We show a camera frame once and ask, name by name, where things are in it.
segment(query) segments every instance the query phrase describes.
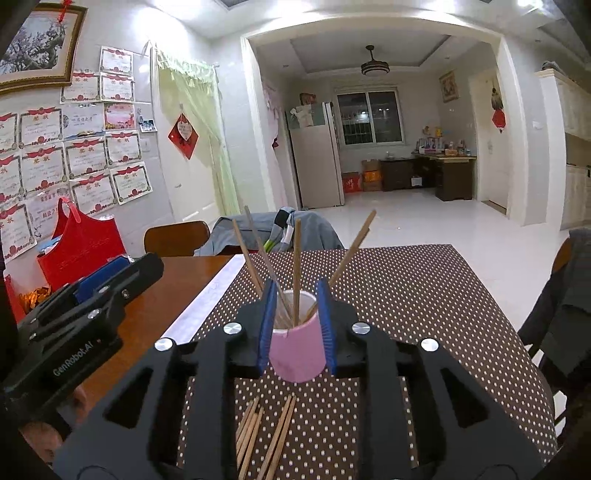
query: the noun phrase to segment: red box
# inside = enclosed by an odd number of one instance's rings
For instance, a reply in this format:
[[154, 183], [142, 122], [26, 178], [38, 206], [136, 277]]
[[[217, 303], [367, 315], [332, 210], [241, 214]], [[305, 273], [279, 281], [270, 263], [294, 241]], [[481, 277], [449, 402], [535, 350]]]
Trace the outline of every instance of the red box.
[[362, 192], [361, 175], [358, 171], [343, 173], [343, 191], [345, 193]]

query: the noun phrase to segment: certificate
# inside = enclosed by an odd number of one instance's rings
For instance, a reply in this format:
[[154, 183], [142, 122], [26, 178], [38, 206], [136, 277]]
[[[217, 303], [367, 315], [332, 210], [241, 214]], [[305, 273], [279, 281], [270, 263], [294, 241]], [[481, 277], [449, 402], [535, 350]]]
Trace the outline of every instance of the certificate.
[[90, 137], [66, 144], [66, 167], [70, 180], [107, 168], [104, 137]]
[[17, 149], [17, 115], [0, 115], [0, 153]]
[[100, 100], [100, 74], [73, 72], [72, 85], [61, 89], [60, 103]]
[[107, 130], [135, 128], [135, 108], [133, 103], [106, 103], [105, 127]]
[[50, 107], [21, 113], [19, 145], [39, 145], [62, 140], [61, 108]]
[[120, 48], [101, 47], [100, 70], [131, 75], [134, 71], [134, 54]]
[[109, 165], [141, 160], [137, 131], [108, 133], [105, 137]]
[[0, 209], [0, 232], [4, 260], [10, 261], [37, 244], [29, 220], [27, 206], [16, 203]]
[[66, 183], [64, 145], [59, 143], [38, 150], [25, 150], [21, 157], [22, 186], [36, 192]]
[[57, 226], [57, 202], [60, 197], [71, 198], [67, 186], [52, 188], [28, 198], [26, 201], [29, 220], [35, 239], [52, 236]]
[[87, 215], [117, 205], [111, 176], [107, 173], [70, 182], [70, 188], [78, 209]]
[[100, 74], [100, 99], [105, 102], [133, 102], [134, 79], [121, 75]]
[[152, 185], [144, 162], [130, 165], [127, 168], [111, 170], [111, 176], [115, 183], [115, 193], [119, 205], [152, 192]]
[[102, 103], [70, 104], [63, 107], [64, 137], [77, 138], [105, 131]]
[[15, 200], [25, 193], [22, 188], [20, 154], [0, 157], [0, 203]]

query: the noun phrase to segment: window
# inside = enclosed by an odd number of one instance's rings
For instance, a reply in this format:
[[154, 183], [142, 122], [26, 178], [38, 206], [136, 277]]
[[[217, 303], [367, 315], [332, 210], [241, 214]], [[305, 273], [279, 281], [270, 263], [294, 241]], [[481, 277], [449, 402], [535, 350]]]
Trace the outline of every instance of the window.
[[404, 141], [396, 90], [346, 93], [337, 99], [345, 145]]

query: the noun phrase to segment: photo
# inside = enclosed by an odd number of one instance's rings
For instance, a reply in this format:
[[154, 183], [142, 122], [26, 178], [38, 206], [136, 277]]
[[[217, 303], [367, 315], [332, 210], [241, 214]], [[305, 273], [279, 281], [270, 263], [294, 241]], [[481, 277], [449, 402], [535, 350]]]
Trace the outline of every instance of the photo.
[[439, 78], [441, 84], [441, 94], [443, 95], [443, 103], [451, 102], [460, 98], [460, 93], [457, 91], [456, 75], [452, 72], [446, 73]]
[[86, 8], [39, 4], [0, 58], [0, 93], [36, 86], [69, 85]]
[[139, 123], [139, 130], [144, 134], [147, 132], [157, 132], [158, 129], [152, 119], [144, 119]]

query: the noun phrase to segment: white paper strip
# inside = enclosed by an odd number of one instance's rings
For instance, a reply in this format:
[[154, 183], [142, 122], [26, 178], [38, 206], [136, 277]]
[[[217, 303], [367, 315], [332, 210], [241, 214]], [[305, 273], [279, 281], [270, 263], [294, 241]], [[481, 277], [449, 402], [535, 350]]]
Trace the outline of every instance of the white paper strip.
[[190, 342], [217, 303], [222, 299], [244, 263], [246, 263], [244, 255], [232, 257], [184, 312], [168, 327], [162, 337], [172, 338], [177, 345]]

